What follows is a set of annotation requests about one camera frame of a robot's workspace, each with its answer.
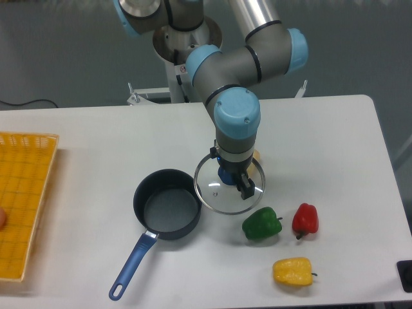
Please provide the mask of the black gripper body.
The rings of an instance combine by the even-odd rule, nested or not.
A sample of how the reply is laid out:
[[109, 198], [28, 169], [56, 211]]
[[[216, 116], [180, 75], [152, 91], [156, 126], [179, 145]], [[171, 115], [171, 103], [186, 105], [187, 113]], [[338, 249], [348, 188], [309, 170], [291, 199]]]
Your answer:
[[248, 183], [247, 168], [252, 163], [253, 150], [244, 153], [228, 153], [214, 146], [210, 148], [210, 156], [218, 161], [218, 176], [224, 184]]

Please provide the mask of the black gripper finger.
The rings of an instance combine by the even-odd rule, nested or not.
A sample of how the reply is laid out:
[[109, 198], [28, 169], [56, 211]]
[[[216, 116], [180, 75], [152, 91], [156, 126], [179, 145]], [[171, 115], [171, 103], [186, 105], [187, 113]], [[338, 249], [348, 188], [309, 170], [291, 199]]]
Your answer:
[[254, 195], [255, 183], [245, 173], [240, 174], [237, 187], [243, 200], [247, 200]]

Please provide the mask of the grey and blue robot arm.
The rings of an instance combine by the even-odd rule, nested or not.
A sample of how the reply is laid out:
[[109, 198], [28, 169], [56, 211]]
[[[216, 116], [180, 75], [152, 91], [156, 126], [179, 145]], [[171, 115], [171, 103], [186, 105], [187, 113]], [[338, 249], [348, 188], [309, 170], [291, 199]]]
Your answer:
[[185, 68], [215, 126], [211, 156], [218, 160], [220, 176], [248, 199], [255, 185], [247, 169], [261, 119], [259, 100], [249, 87], [302, 68], [308, 43], [298, 29], [283, 26], [270, 1], [229, 5], [245, 45], [224, 53], [220, 28], [205, 15], [202, 1], [114, 2], [128, 32], [152, 32], [157, 54]]

